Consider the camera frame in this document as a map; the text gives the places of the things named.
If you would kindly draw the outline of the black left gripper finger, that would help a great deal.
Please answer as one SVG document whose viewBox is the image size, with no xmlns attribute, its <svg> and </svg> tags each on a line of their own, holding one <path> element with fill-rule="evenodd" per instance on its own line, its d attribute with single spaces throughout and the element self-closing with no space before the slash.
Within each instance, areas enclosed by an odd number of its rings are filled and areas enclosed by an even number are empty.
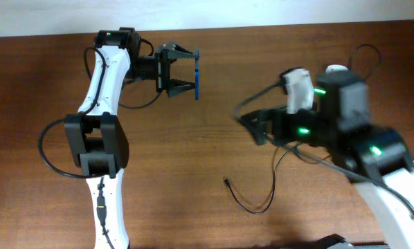
<svg viewBox="0 0 414 249">
<path fill-rule="evenodd" d="M 169 59 L 197 59 L 199 57 L 199 51 L 190 52 L 180 46 L 171 48 L 168 51 Z"/>
<path fill-rule="evenodd" d="M 169 98 L 173 98 L 185 91 L 197 90 L 197 84 L 183 80 L 171 79 L 168 82 L 167 94 Z"/>
</svg>

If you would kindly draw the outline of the blue screen smartphone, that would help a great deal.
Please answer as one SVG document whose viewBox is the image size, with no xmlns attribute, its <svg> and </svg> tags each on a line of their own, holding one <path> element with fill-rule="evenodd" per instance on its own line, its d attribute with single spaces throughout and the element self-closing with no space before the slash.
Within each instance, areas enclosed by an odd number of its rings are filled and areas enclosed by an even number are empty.
<svg viewBox="0 0 414 249">
<path fill-rule="evenodd" d="M 195 50 L 195 100 L 199 99 L 199 49 Z"/>
</svg>

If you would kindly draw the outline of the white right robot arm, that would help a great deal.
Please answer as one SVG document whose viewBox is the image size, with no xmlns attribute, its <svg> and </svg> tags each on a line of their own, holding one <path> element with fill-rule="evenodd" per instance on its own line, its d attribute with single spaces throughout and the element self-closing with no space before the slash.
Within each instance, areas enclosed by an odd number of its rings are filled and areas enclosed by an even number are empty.
<svg viewBox="0 0 414 249">
<path fill-rule="evenodd" d="M 414 160 L 402 136 L 370 120 L 368 85 L 349 70 L 311 80 L 303 68 L 284 72 L 278 86 L 283 107 L 248 114 L 233 111 L 259 145 L 270 142 L 296 151 L 300 144 L 322 147 L 322 164 L 344 174 L 380 225 L 391 248 L 414 248 Z"/>
</svg>

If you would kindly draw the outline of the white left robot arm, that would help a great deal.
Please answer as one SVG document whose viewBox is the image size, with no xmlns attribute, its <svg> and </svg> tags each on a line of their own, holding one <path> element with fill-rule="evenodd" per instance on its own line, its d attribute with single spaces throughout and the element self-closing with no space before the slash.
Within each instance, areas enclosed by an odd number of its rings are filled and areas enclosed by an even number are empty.
<svg viewBox="0 0 414 249">
<path fill-rule="evenodd" d="M 118 119 L 125 80 L 153 80 L 156 92 L 174 97 L 198 91 L 199 82 L 173 79 L 170 66 L 178 59 L 199 60 L 193 52 L 169 42 L 141 55 L 144 39 L 134 28 L 101 30 L 94 39 L 96 67 L 87 95 L 77 114 L 64 122 L 73 161 L 82 170 L 91 194 L 96 248 L 129 248 L 123 217 L 123 174 L 129 143 Z"/>
</svg>

